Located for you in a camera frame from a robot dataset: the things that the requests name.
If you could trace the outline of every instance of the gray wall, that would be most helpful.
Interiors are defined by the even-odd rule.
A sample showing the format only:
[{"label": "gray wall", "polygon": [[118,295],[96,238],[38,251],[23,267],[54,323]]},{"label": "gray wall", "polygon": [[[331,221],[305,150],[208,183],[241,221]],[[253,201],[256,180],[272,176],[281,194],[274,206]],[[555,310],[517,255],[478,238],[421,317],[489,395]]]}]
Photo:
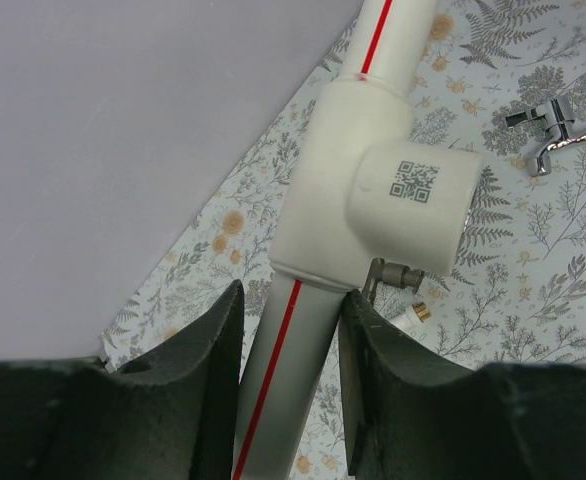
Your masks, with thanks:
[{"label": "gray wall", "polygon": [[97,335],[362,0],[0,0],[0,358]]}]

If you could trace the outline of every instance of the qr code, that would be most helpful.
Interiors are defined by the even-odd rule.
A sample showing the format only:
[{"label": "qr code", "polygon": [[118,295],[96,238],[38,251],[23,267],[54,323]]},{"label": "qr code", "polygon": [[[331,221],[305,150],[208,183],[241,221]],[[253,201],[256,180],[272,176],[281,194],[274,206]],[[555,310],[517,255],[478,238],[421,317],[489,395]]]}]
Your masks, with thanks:
[{"label": "qr code", "polygon": [[440,167],[402,162],[391,186],[391,196],[427,203]]}]

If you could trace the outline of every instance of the red stripe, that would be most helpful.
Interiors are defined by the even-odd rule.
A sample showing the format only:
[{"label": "red stripe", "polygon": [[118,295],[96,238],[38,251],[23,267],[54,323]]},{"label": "red stripe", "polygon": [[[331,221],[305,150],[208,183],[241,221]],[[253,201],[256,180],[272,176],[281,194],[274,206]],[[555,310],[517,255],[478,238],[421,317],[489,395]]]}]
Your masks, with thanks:
[{"label": "red stripe", "polygon": [[249,450],[251,449],[251,443],[253,442],[253,437],[255,436],[255,430],[257,429],[257,424],[260,421],[260,415],[262,414],[262,409],[264,408],[266,395],[269,392],[271,380],[273,380],[275,367],[277,366],[277,361],[280,358],[280,353],[282,352],[282,346],[284,345],[286,332],[291,323],[291,317],[293,317],[293,310],[295,310],[295,304],[297,303],[297,297],[300,295],[301,288],[302,282],[295,280],[295,283],[293,284],[293,291],[291,292],[289,303],[286,306],[286,312],[284,313],[284,319],[282,320],[282,325],[280,326],[280,331],[277,334],[275,346],[273,347],[273,352],[271,353],[271,359],[269,360],[269,365],[266,367],[266,374],[264,375],[264,380],[262,381],[262,387],[260,387],[260,393],[257,396],[257,401],[255,402],[255,408],[253,409],[253,415],[251,415],[249,428],[246,430],[244,444],[242,445],[240,456],[237,459],[233,480],[240,480],[242,476],[242,471],[244,470],[246,459],[249,456]]},{"label": "red stripe", "polygon": [[371,44],[369,45],[369,51],[366,53],[366,58],[364,59],[364,65],[362,65],[362,73],[369,73],[369,69],[371,68],[371,63],[373,62],[373,57],[375,56],[375,50],[377,49],[377,44],[380,42],[380,37],[382,36],[382,30],[384,29],[384,24],[386,23],[386,18],[389,16],[389,10],[391,10],[391,4],[393,0],[386,0],[384,2],[384,7],[382,7],[382,13],[380,14],[380,18],[377,21],[377,27],[375,27],[375,33],[373,34],[373,38],[371,39]]}]

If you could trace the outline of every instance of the chrome faucet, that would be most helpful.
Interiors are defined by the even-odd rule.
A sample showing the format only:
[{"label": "chrome faucet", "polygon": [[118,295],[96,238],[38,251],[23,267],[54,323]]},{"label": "chrome faucet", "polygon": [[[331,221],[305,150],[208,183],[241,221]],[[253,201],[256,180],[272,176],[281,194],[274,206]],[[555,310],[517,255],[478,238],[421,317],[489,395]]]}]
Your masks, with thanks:
[{"label": "chrome faucet", "polygon": [[529,174],[532,177],[548,175],[551,173],[551,152],[577,143],[586,142],[586,130],[575,132],[573,130],[573,108],[565,95],[549,100],[539,107],[515,113],[506,117],[506,126],[511,128],[523,122],[531,120],[543,120],[546,122],[544,131],[550,140],[529,159]]}]

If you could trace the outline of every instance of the floral tablecloth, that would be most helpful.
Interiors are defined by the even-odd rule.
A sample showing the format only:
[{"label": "floral tablecloth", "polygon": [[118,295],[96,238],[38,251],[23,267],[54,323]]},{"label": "floral tablecloth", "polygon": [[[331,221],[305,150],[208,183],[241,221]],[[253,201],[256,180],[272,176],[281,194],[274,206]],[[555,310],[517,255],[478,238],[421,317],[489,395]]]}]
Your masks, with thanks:
[{"label": "floral tablecloth", "polygon": [[[235,278],[246,289],[246,355],[271,280],[267,251],[291,168],[351,32],[105,330],[111,368],[193,321]],[[425,281],[418,298],[433,318],[414,335],[466,366],[586,361],[586,146],[554,153],[553,173],[530,178],[525,157],[539,145],[541,125],[506,130],[502,123],[559,94],[586,126],[586,0],[442,2],[410,96],[412,139],[480,152],[485,169],[457,267],[451,278]],[[376,307],[391,316],[412,301],[381,287]],[[291,478],[346,477],[339,388],[334,344]]]}]

